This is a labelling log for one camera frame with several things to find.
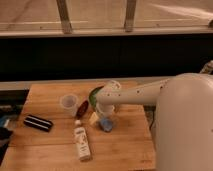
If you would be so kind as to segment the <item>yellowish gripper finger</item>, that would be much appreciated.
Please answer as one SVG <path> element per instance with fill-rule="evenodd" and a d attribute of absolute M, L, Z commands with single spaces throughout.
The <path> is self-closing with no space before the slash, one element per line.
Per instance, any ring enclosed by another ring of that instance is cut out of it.
<path fill-rule="evenodd" d="M 96 112 L 93 112 L 92 115 L 89 118 L 89 124 L 94 125 L 100 120 L 98 114 Z"/>

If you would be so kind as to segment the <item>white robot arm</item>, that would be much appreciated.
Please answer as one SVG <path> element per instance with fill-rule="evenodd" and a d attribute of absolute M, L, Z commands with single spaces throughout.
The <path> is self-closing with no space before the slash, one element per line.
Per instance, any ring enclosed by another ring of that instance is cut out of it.
<path fill-rule="evenodd" d="M 213 75 L 184 73 L 136 87 L 97 90 L 100 118 L 119 104 L 156 107 L 156 171 L 213 171 Z"/>

